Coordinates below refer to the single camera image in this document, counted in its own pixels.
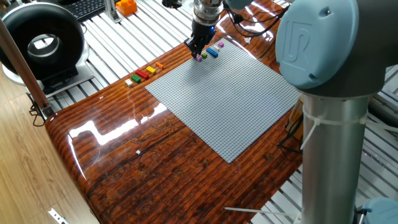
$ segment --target lego baseplate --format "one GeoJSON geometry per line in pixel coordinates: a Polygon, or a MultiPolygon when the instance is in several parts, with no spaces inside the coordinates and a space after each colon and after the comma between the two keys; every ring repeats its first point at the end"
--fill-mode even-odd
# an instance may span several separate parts
{"type": "Polygon", "coordinates": [[[190,59],[146,88],[225,161],[232,162],[295,104],[300,93],[237,46],[190,59]]]}

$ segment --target glossy wood surface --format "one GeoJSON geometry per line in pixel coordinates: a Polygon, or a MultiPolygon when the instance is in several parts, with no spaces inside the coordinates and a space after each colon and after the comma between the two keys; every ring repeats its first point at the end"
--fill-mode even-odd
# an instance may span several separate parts
{"type": "MultiPolygon", "coordinates": [[[[225,16],[213,42],[226,37],[278,71],[277,26],[247,44],[225,16]]],[[[190,58],[179,45],[141,68],[165,66],[149,80],[128,88],[122,79],[47,120],[55,148],[101,223],[243,223],[254,214],[223,207],[260,209],[300,165],[296,154],[287,154],[290,162],[276,148],[290,113],[228,164],[145,89],[190,58]]]]}

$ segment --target purple lego brick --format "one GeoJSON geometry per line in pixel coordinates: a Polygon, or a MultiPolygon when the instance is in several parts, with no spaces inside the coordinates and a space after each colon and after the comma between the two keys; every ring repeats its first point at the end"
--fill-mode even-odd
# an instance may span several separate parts
{"type": "Polygon", "coordinates": [[[198,61],[198,62],[201,62],[202,59],[203,59],[203,58],[200,56],[200,54],[198,54],[198,55],[197,55],[197,61],[198,61]]]}

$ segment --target red lego brick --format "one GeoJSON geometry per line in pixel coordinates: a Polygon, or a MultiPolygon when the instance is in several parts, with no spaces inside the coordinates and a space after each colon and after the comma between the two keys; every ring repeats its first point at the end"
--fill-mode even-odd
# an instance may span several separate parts
{"type": "Polygon", "coordinates": [[[146,74],[145,72],[141,71],[141,70],[137,70],[137,71],[136,71],[136,74],[139,75],[139,76],[141,76],[142,78],[145,78],[145,79],[148,79],[148,78],[149,78],[149,75],[146,74]]]}

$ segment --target gray metal pole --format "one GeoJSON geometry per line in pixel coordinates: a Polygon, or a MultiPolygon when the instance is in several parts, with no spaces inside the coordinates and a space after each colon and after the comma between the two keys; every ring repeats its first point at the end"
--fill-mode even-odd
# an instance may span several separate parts
{"type": "MultiPolygon", "coordinates": [[[[363,117],[368,97],[354,100],[305,95],[304,110],[330,121],[363,117]]],[[[304,137],[314,121],[304,117],[304,137]]],[[[352,224],[364,125],[317,126],[303,149],[303,224],[352,224]]]]}

